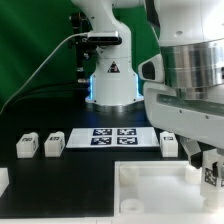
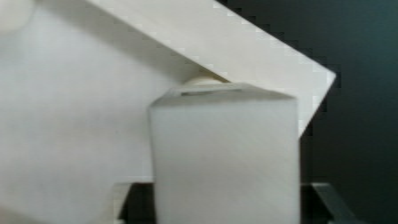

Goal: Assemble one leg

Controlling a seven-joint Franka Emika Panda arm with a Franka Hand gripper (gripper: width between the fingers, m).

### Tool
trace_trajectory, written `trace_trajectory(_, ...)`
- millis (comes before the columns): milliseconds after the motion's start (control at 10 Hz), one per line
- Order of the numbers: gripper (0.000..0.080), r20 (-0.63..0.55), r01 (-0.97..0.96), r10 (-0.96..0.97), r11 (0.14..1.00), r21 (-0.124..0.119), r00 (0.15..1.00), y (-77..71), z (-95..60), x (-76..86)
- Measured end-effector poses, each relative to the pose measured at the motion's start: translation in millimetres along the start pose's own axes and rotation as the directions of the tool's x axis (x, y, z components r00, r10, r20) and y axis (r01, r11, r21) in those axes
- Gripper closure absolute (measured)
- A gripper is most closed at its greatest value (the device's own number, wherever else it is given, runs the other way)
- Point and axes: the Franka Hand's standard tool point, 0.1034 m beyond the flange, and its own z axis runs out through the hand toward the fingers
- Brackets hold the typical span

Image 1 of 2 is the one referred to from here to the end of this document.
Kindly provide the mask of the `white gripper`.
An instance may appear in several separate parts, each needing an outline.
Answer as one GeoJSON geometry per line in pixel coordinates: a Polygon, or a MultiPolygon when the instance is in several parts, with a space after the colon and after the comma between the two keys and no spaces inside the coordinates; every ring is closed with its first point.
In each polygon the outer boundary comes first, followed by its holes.
{"type": "Polygon", "coordinates": [[[180,143],[191,166],[202,167],[203,156],[197,141],[224,149],[224,104],[184,101],[174,89],[156,82],[146,82],[143,90],[151,125],[181,136],[180,143]]]}

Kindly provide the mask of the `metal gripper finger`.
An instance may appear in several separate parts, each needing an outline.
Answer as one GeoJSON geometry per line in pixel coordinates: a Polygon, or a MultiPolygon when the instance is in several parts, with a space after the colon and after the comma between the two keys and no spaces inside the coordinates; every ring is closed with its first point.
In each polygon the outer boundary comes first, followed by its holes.
{"type": "Polygon", "coordinates": [[[218,178],[224,179],[224,162],[217,162],[218,178]]]}

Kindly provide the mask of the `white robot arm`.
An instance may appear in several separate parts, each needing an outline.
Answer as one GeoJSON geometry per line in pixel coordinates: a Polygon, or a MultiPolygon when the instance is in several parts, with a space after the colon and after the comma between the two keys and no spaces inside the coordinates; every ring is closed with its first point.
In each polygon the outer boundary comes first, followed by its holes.
{"type": "Polygon", "coordinates": [[[71,1],[89,19],[86,41],[99,55],[87,100],[108,108],[137,99],[131,34],[112,10],[143,5],[160,30],[160,53],[139,65],[147,117],[181,137],[193,166],[224,179],[224,0],[71,1]]]}

